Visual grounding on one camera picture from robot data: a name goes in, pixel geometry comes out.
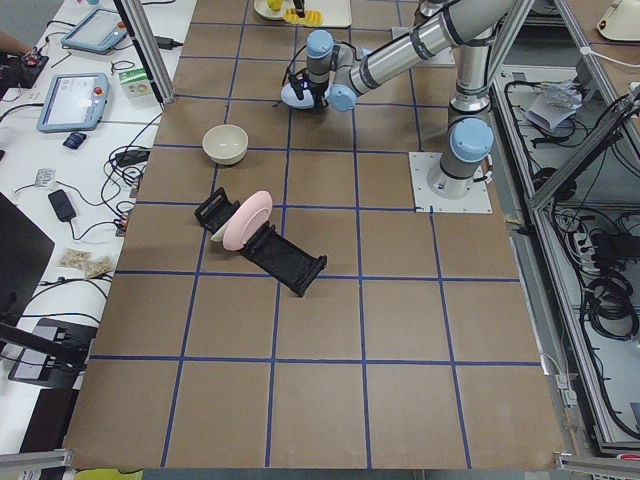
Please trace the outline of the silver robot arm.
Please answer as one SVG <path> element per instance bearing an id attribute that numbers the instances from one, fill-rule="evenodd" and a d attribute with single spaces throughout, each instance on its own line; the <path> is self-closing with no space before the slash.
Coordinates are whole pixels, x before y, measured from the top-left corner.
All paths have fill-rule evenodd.
<path id="1" fill-rule="evenodd" d="M 441 198 L 462 199 L 491 152 L 489 90 L 531 6 L 529 1 L 421 1 L 413 26 L 375 50 L 316 29 L 300 50 L 305 65 L 286 70 L 281 99 L 298 110 L 331 106 L 349 112 L 361 96 L 389 80 L 414 67 L 439 67 L 450 55 L 456 80 L 449 98 L 447 145 L 429 169 L 426 184 Z"/>

